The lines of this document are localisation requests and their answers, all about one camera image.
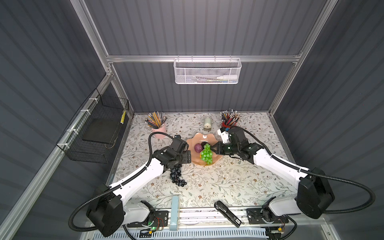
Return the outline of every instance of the pink bucket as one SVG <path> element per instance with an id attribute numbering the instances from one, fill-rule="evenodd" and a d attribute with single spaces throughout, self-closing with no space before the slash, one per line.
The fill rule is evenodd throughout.
<path id="1" fill-rule="evenodd" d="M 164 123 L 160 128 L 158 129 L 155 129 L 155 128 L 152 128 L 152 132 L 163 132 L 163 133 L 167 133 L 167 129 L 166 129 L 167 125 Z M 162 139 L 162 138 L 165 138 L 167 136 L 163 135 L 163 134 L 154 134 L 154 137 L 155 138 L 158 138 L 158 139 Z"/>

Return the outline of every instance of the peach-colored plate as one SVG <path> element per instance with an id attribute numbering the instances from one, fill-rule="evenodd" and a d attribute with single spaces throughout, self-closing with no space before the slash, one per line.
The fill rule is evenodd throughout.
<path id="1" fill-rule="evenodd" d="M 213 152 L 212 163 L 208 165 L 206 162 L 200 159 L 200 153 L 195 151 L 195 145 L 202 142 L 208 142 L 208 144 L 212 146 L 216 144 L 218 141 L 216 140 L 215 135 L 213 135 L 212 133 L 203 135 L 199 132 L 196 133 L 196 135 L 193 138 L 187 139 L 187 143 L 189 145 L 188 150 L 191 151 L 191 161 L 194 164 L 200 165 L 200 166 L 212 166 L 217 161 L 219 161 L 220 158 L 222 158 L 222 155 L 217 155 L 216 153 Z"/>

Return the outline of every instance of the floral tablecloth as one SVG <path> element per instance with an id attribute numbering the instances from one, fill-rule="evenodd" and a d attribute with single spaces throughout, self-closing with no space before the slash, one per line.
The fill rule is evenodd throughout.
<path id="1" fill-rule="evenodd" d="M 185 140 L 197 132 L 213 133 L 220 139 L 220 114 L 170 114 L 167 115 L 167 131 L 179 134 Z M 144 123 L 146 115 L 135 115 L 114 181 L 120 180 L 148 161 L 148 136 L 151 129 Z M 211 118 L 212 130 L 204 131 L 205 118 Z M 242 113 L 238 123 L 263 141 L 272 153 L 286 158 L 267 113 Z M 152 149 L 169 146 L 171 140 L 152 138 Z M 249 162 L 222 157 L 212 166 L 202 167 L 183 164 L 182 177 L 188 182 L 178 187 L 169 178 L 169 170 L 150 181 L 131 199 L 131 203 L 146 200 L 155 208 L 169 208 L 174 195 L 179 195 L 180 207 L 212 207 L 217 200 L 227 206 L 262 205 L 272 196 L 290 195 L 296 190 L 284 179 Z"/>

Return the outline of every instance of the mesh basket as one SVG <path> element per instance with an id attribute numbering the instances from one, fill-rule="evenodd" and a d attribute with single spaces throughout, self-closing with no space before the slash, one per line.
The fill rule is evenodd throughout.
<path id="1" fill-rule="evenodd" d="M 238 83 L 241 61 L 239 58 L 212 61 L 180 61 L 175 58 L 175 82 L 177 84 L 236 84 Z"/>
<path id="2" fill-rule="evenodd" d="M 92 102 L 88 110 L 83 114 L 75 131 L 71 132 L 66 144 L 57 144 L 69 159 L 83 162 L 108 163 L 115 158 L 116 147 L 121 141 L 122 129 L 126 124 L 119 123 L 124 111 L 128 110 L 128 100 L 106 95 L 99 95 Z M 92 142 L 83 140 L 84 134 L 89 129 L 94 119 L 105 119 L 116 121 L 116 129 L 113 137 L 108 143 Z"/>

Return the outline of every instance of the onion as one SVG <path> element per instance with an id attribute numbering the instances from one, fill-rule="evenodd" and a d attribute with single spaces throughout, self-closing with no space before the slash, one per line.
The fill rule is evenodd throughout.
<path id="1" fill-rule="evenodd" d="M 203 148 L 203 146 L 201 146 L 200 143 L 195 145 L 195 152 L 201 152 L 201 151 L 203 151 L 203 149 L 204 148 Z"/>

